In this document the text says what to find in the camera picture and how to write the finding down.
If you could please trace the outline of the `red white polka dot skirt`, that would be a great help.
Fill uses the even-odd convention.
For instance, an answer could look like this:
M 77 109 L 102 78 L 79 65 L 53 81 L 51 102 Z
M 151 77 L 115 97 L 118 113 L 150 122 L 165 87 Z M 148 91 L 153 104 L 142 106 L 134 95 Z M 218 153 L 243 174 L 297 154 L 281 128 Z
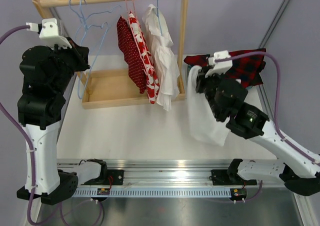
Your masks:
M 118 47 L 123 53 L 124 61 L 128 65 L 128 76 L 138 87 L 139 93 L 144 94 L 147 89 L 144 64 L 141 60 L 138 47 L 127 21 L 121 16 L 116 23 Z

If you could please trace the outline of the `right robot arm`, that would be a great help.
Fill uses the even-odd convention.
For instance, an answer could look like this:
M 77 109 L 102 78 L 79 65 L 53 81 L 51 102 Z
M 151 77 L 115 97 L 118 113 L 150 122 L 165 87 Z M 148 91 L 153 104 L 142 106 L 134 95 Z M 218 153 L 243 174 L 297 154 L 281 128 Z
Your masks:
M 257 181 L 283 183 L 301 196 L 320 191 L 320 156 L 294 142 L 276 128 L 269 116 L 245 102 L 248 91 L 223 74 L 197 71 L 195 91 L 205 96 L 216 122 L 231 133 L 252 141 L 276 156 L 271 163 L 235 158 L 227 170 L 212 173 L 216 185 L 255 185 Z

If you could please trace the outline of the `white red floral skirt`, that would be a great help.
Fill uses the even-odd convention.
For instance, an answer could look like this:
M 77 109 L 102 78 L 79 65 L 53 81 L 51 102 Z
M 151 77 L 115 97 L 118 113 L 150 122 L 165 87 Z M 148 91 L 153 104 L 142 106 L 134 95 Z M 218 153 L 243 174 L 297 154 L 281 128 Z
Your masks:
M 160 82 L 140 22 L 131 10 L 128 13 L 128 23 L 144 66 L 148 101 L 155 104 L 159 95 Z

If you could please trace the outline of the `red black plaid skirt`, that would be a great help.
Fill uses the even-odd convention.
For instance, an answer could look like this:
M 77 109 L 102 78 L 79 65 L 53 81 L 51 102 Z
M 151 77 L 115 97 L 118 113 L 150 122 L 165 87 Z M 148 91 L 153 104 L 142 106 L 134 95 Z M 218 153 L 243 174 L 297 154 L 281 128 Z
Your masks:
M 199 54 L 194 56 L 186 56 L 184 62 L 192 68 L 194 66 L 200 66 L 202 68 L 209 65 L 208 59 L 210 54 Z M 265 68 L 266 62 L 263 55 L 252 55 L 235 59 L 232 61 L 232 67 L 223 74 L 211 75 L 206 80 L 212 82 L 218 82 L 220 79 L 235 79 L 240 80 L 240 84 L 243 88 L 254 87 L 263 84 L 263 80 L 260 73 Z

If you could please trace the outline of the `white ruffled blouse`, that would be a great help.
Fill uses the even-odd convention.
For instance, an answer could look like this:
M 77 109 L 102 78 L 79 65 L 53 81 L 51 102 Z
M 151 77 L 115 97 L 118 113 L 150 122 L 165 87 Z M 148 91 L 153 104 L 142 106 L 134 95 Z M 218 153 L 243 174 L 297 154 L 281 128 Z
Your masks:
M 174 43 L 169 33 L 165 17 L 160 10 L 159 15 L 163 36 L 161 36 L 159 29 L 156 6 L 150 4 L 147 7 L 142 16 L 142 21 L 145 25 L 147 46 L 152 55 L 160 83 L 156 103 L 168 112 L 172 109 L 172 101 L 175 100 L 180 93 L 178 87 L 180 71 L 176 57 L 171 49 Z

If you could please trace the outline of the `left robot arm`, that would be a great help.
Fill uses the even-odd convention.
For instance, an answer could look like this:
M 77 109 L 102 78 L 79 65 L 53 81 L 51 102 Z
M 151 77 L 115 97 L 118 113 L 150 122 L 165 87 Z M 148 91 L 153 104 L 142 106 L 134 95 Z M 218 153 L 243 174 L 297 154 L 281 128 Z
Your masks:
M 70 37 L 62 44 L 38 45 L 22 55 L 22 96 L 18 121 L 27 135 L 27 179 L 16 195 L 22 200 L 40 198 L 56 205 L 69 199 L 86 183 L 102 185 L 109 173 L 105 161 L 89 159 L 71 170 L 57 167 L 57 140 L 66 103 L 64 93 L 75 73 L 90 68 L 89 49 Z

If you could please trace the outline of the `blue wire hanger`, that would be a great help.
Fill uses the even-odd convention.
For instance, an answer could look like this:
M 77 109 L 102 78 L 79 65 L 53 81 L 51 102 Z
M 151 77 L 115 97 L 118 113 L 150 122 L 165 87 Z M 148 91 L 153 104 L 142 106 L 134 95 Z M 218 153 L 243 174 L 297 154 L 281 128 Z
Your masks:
M 68 0 L 68 7 L 73 13 L 75 13 L 77 15 L 79 22 L 80 22 L 80 25 L 77 28 L 76 33 L 75 33 L 75 39 L 77 39 L 80 31 L 83 32 L 82 38 L 79 41 L 80 46 L 83 46 L 84 41 L 87 38 L 87 34 L 91 28 L 98 28 L 98 29 L 104 30 L 103 35 L 101 36 L 101 38 L 97 41 L 97 43 L 93 47 L 93 50 L 95 50 L 96 48 L 98 48 L 98 49 L 97 49 L 96 55 L 94 56 L 93 62 L 91 63 L 91 65 L 88 69 L 88 72 L 87 73 L 84 72 L 83 75 L 81 74 L 78 77 L 77 97 L 80 100 L 82 100 L 85 96 L 86 90 L 89 90 L 89 79 L 91 76 L 92 69 L 95 66 L 98 55 L 100 54 L 101 48 L 103 46 L 105 38 L 106 38 L 106 36 L 109 32 L 109 29 L 110 29 L 109 23 L 107 21 L 105 21 L 101 24 L 94 24 L 94 23 L 90 23 L 89 21 L 92 17 L 97 16 L 97 15 L 111 14 L 113 12 L 113 10 L 98 11 L 98 12 L 93 12 L 88 15 L 85 15 L 84 11 L 83 11 L 83 5 L 87 5 L 86 0 L 79 1 L 78 10 L 75 10 L 73 8 L 73 6 L 71 5 L 71 2 L 72 2 L 72 0 Z
M 160 20 L 160 11 L 159 11 L 159 0 L 156 0 L 156 16 L 157 16 L 160 34 L 163 37 L 163 30 L 162 30 L 162 25 L 161 25 L 161 20 Z
M 100 14 L 100 15 L 96 15 L 96 16 L 93 16 L 90 20 L 89 20 L 89 23 L 90 24 L 102 24 L 103 22 L 108 22 L 108 20 L 107 19 L 104 19 L 104 20 L 102 20 L 101 22 L 94 22 L 93 20 L 94 20 L 94 18 L 95 17 L 97 17 L 97 16 L 108 16 L 108 15 L 112 15 L 113 13 L 116 13 L 117 11 L 119 11 L 119 10 L 121 10 L 122 9 L 122 6 L 121 5 L 115 5 L 115 6 L 113 6 L 112 8 L 107 8 L 107 9 L 105 9 L 105 10 L 102 10 L 102 11 L 106 11 L 106 10 L 113 10 L 112 11 L 112 13 L 106 13 L 106 14 Z M 103 35 L 103 33 L 104 33 L 104 29 L 99 29 L 99 28 L 91 28 L 90 29 L 90 31 L 88 32 L 88 34 L 87 34 L 87 38 L 89 37 L 89 35 L 90 34 L 92 34 L 92 33 L 94 33 L 94 31 L 95 30 L 97 30 L 98 31 L 98 33 L 99 33 L 99 37 L 96 37 L 96 39 L 95 39 L 95 43 L 93 43 L 92 44 L 92 46 L 91 46 L 91 48 L 90 48 L 90 55 L 91 56 L 93 56 L 93 60 L 91 61 L 91 63 L 90 64 L 92 64 L 92 62 L 94 61 L 94 58 L 95 58 L 95 55 L 97 54 L 97 50 L 98 50 L 98 47 L 96 47 L 95 48 L 95 50 L 93 50 L 93 47 L 96 45 L 96 43 L 98 42 L 98 40 L 102 37 L 102 35 Z M 82 33 L 79 37 L 79 42 L 80 42 L 80 40 L 81 40 L 81 38 L 82 38 L 82 35 L 83 35 L 83 31 L 81 30 L 80 32 L 79 32 L 79 34 L 80 33 Z

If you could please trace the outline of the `small white skirt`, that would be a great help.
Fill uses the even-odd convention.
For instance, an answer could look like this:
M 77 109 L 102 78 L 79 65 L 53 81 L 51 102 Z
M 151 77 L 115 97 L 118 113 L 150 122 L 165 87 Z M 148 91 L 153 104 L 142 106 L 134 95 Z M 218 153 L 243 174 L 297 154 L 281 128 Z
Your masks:
M 187 113 L 190 135 L 197 141 L 223 147 L 230 132 L 226 122 L 216 121 L 204 93 L 196 92 L 201 67 L 193 66 L 187 79 Z

